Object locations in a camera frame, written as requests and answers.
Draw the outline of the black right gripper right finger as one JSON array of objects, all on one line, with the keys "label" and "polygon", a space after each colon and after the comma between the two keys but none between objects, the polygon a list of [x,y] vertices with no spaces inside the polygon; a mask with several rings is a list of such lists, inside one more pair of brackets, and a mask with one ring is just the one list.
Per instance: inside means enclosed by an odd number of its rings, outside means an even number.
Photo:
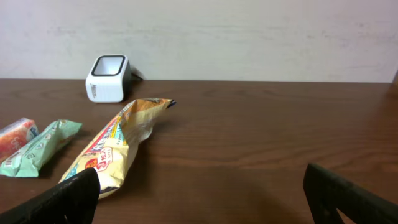
[{"label": "black right gripper right finger", "polygon": [[343,223],[340,212],[355,223],[397,224],[397,205],[335,173],[309,164],[303,189],[315,223]]}]

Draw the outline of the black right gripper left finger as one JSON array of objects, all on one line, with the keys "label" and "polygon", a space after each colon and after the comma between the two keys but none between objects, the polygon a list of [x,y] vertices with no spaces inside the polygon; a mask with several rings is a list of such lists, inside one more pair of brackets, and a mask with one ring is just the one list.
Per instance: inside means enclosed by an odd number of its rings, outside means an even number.
[{"label": "black right gripper left finger", "polygon": [[1,214],[5,223],[91,223],[100,194],[94,168],[85,169]]}]

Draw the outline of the yellow snack bag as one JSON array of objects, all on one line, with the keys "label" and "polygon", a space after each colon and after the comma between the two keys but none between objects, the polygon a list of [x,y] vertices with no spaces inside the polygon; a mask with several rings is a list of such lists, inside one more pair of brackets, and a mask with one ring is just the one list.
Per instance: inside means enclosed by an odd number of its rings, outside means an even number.
[{"label": "yellow snack bag", "polygon": [[175,100],[164,98],[136,99],[128,103],[81,151],[60,179],[94,168],[100,182],[99,198],[121,188],[138,147],[150,137],[156,119]]}]

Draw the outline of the teal snack packet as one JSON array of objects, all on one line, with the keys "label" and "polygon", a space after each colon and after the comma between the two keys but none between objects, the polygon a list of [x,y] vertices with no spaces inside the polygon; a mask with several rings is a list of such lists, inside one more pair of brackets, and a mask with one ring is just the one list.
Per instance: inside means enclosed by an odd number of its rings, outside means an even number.
[{"label": "teal snack packet", "polygon": [[43,165],[66,146],[82,126],[81,123],[65,119],[52,122],[43,132],[1,163],[1,175],[38,177]]}]

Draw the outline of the orange snack packet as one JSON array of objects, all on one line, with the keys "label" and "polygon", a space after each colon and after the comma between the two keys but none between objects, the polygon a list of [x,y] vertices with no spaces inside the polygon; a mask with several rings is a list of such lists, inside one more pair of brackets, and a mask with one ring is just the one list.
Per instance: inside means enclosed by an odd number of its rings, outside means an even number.
[{"label": "orange snack packet", "polygon": [[27,118],[21,118],[3,128],[1,130],[1,162],[33,140],[38,134],[35,121]]}]

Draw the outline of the white barcode scanner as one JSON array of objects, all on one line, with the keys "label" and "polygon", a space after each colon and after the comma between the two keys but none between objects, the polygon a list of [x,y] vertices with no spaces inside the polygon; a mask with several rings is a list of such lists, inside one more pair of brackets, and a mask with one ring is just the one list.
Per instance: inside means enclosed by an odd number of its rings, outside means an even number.
[{"label": "white barcode scanner", "polygon": [[99,56],[86,80],[86,93],[94,103],[119,103],[129,94],[132,73],[125,55]]}]

